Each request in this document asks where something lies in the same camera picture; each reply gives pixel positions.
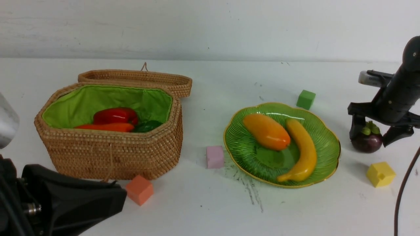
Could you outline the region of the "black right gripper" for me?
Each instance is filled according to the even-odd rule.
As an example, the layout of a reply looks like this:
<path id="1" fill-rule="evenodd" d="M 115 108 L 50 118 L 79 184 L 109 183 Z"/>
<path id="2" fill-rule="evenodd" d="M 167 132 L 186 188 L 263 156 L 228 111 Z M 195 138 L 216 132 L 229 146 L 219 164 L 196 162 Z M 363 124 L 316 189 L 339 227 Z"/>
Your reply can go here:
<path id="1" fill-rule="evenodd" d="M 362 132 L 366 126 L 366 117 L 390 127 L 382 138 L 384 147 L 411 137 L 414 128 L 420 127 L 420 117 L 410 112 L 411 108 L 412 106 L 400 103 L 350 103 L 348 106 L 348 114 L 352 115 L 350 140 L 354 140 Z"/>

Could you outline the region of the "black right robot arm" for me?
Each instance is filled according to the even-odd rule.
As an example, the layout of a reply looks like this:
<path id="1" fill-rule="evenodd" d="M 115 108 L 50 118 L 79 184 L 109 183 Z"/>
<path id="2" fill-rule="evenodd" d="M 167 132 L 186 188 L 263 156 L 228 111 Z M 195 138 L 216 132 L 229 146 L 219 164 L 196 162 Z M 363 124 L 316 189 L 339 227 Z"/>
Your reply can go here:
<path id="1" fill-rule="evenodd" d="M 347 111 L 352 116 L 351 140 L 366 127 L 366 118 L 389 126 L 383 134 L 383 145 L 410 137 L 419 128 L 419 115 L 410 110 L 420 97 L 420 37 L 414 36 L 406 44 L 402 64 L 396 73 L 365 70 L 358 82 L 378 87 L 375 97 L 368 103 L 350 103 Z"/>

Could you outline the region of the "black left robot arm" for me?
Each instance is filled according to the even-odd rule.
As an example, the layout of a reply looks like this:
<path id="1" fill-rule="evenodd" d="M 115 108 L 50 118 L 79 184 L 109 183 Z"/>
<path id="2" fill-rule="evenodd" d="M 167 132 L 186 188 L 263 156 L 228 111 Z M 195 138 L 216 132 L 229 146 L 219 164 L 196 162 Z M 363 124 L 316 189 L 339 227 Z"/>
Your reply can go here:
<path id="1" fill-rule="evenodd" d="M 119 214 L 127 192 L 115 181 L 68 177 L 39 164 L 21 177 L 11 159 L 0 160 L 2 236 L 79 236 Z"/>

